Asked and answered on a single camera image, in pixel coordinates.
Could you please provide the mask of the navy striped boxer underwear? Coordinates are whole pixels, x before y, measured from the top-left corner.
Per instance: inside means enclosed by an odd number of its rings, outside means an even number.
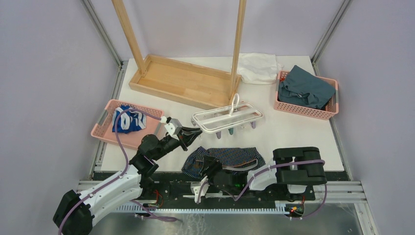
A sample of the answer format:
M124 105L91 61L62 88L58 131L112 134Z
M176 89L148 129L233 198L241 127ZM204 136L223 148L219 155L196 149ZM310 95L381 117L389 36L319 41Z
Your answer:
M209 148L202 146L193 151L182 166L181 172L195 179L202 179L204 156L219 160L222 167L233 172L247 172L256 170L265 165L264 158L255 147Z

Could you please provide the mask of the white plastic clip hanger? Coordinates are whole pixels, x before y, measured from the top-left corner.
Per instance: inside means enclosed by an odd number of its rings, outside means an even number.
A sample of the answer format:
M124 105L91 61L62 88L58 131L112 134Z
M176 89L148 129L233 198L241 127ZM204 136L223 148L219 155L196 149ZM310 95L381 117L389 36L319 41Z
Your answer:
M230 105L196 112L191 116L191 123L204 133L215 134L217 139L221 139L223 131L233 135L238 126L247 124L255 129L257 120L263 117L259 109L241 101L239 94L235 93Z

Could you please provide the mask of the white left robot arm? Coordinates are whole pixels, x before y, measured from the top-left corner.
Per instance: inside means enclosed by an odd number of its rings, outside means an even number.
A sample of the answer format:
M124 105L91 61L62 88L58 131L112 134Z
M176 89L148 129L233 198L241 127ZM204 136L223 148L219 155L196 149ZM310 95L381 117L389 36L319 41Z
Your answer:
M200 128L180 127L162 139L142 138L135 156L125 168L90 189L66 192L52 218L60 235L87 235L106 215L133 199L148 199L154 193L150 176L159 167L156 160L178 147L187 148L202 133Z

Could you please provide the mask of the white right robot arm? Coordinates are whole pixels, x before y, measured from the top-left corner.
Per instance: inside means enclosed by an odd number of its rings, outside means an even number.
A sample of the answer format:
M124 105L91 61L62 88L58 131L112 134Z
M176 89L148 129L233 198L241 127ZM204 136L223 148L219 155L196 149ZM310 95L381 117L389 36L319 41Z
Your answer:
M247 170L226 169L217 157L203 160L202 181L227 192L264 191L270 185L283 185L283 195L295 200L307 186L327 183L325 162L317 147L275 149L270 162Z

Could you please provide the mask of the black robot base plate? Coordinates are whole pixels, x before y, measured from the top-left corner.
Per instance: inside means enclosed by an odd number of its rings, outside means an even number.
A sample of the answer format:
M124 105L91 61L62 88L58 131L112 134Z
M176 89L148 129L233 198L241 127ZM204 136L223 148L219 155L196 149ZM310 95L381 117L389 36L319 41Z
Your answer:
M247 190L234 201L231 193L223 192L214 186L210 186L201 202L194 202L194 193L191 184L197 180L178 172L156 172L151 176L154 181L150 189L145 189L137 200L145 206L157 202L161 209L259 209L275 208L278 202L295 203L316 202L316 193L324 193L325 187L307 186L302 194L289 194L284 185L270 185L264 191ZM241 191L232 193L237 197Z

